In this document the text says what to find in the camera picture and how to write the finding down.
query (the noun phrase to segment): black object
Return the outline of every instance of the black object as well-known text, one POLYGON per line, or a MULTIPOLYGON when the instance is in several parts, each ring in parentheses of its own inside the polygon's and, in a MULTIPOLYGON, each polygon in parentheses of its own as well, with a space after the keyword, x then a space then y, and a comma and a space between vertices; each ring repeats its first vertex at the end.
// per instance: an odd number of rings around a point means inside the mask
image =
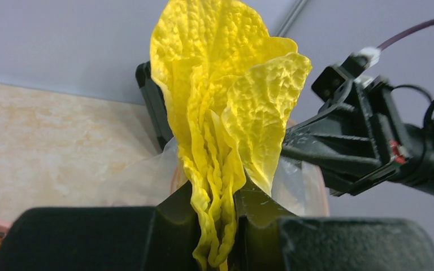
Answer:
MULTIPOLYGON (((198 270, 190 193, 187 183, 157 207, 27 211, 2 242, 0 271, 198 270)), ((235 205, 230 270, 434 271, 434 245, 410 221, 296 217, 251 181, 235 205)))
POLYGON ((172 139, 173 134, 167 121, 167 110, 162 90, 150 77, 150 62, 142 63, 137 67, 136 79, 152 120, 157 140, 163 150, 167 142, 172 139))
POLYGON ((402 122, 383 77, 359 83, 366 67, 350 56, 323 71, 312 89, 324 105, 287 130, 282 156, 320 166, 333 195, 357 195, 385 180, 434 195, 434 131, 402 122))

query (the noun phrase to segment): gray wall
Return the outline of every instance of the gray wall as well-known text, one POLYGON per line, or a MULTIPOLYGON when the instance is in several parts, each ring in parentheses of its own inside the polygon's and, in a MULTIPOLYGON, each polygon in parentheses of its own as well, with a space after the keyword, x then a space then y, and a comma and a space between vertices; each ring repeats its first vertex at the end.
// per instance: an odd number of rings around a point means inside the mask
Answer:
MULTIPOLYGON (((275 32, 293 0, 247 0, 275 32)), ((167 0, 0 0, 0 82, 143 103, 134 79, 167 0)))
MULTIPOLYGON (((288 36, 313 62, 313 82, 323 68, 343 61, 353 51, 376 46, 392 35, 421 21, 434 18, 434 1, 310 1, 288 36)), ((422 85, 434 95, 434 28, 396 43, 382 54, 369 75, 387 76, 393 84, 422 85)), ((293 117, 312 117, 322 104, 310 84, 300 97, 293 117)), ((399 90, 394 94, 405 122, 421 125, 428 103, 418 93, 399 90)), ((359 196, 330 198, 334 216, 405 217, 418 222, 434 240, 434 197, 416 190, 385 183, 359 196)))

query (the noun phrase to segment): red component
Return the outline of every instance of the red component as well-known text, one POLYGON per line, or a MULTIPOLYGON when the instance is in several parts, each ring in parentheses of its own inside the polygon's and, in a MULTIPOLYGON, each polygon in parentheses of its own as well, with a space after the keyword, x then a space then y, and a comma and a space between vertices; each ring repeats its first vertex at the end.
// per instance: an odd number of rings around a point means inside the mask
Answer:
POLYGON ((405 164, 405 157, 400 153, 400 151, 398 150, 398 147, 400 146, 400 144, 397 141, 390 141, 390 148, 392 149, 393 154, 395 154, 395 162, 397 162, 398 164, 405 164))

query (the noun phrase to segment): wire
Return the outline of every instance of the wire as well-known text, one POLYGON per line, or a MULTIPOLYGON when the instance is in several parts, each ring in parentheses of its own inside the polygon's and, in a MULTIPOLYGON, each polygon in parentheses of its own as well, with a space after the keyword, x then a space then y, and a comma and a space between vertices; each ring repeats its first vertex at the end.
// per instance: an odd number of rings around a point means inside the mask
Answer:
POLYGON ((434 26, 434 19, 430 20, 430 21, 425 21, 421 24, 417 24, 414 27, 411 27, 405 31, 400 32, 399 34, 396 34, 395 36, 389 38, 388 40, 384 41, 381 45, 379 45, 377 48, 380 49, 380 51, 385 50, 386 48, 388 48, 390 45, 394 44, 395 42, 417 32, 420 31, 422 29, 428 28, 434 26))
POLYGON ((433 116, 434 112, 434 100, 428 106, 427 112, 425 112, 425 117, 423 118, 423 129, 433 129, 433 116))
POLYGON ((406 85, 399 85, 399 86, 396 86, 395 88, 393 88, 393 89, 413 89, 413 90, 416 90, 417 92, 420 92, 422 95, 424 95, 425 97, 427 97, 427 100, 430 102, 430 103, 432 103, 432 101, 433 101, 433 98, 432 98, 432 94, 430 94, 430 92, 428 91, 428 90, 426 90, 426 89, 424 89, 423 87, 421 87, 421 86, 416 86, 416 85, 409 85, 409 84, 406 84, 406 85))

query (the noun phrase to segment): yellow rag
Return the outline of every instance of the yellow rag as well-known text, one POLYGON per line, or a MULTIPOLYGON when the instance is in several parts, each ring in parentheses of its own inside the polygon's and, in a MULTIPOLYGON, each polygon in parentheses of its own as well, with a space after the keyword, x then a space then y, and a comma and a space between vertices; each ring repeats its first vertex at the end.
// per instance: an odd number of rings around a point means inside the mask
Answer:
POLYGON ((179 164, 202 229, 194 258, 227 270, 244 168, 270 195, 285 126, 311 70, 288 38, 270 37, 237 0, 170 0, 150 41, 179 164))

